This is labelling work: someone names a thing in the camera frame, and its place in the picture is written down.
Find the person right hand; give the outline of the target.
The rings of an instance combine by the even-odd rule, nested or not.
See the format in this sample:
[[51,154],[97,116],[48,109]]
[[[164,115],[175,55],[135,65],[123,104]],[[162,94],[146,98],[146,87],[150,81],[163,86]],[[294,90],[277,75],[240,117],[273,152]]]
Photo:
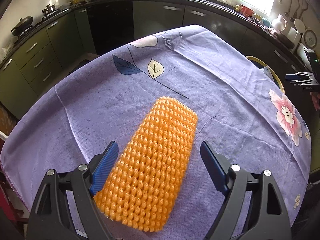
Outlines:
[[320,104],[319,104],[320,94],[319,94],[319,92],[310,92],[310,96],[311,96],[311,100],[312,100],[312,103],[313,103],[315,110],[320,110]]

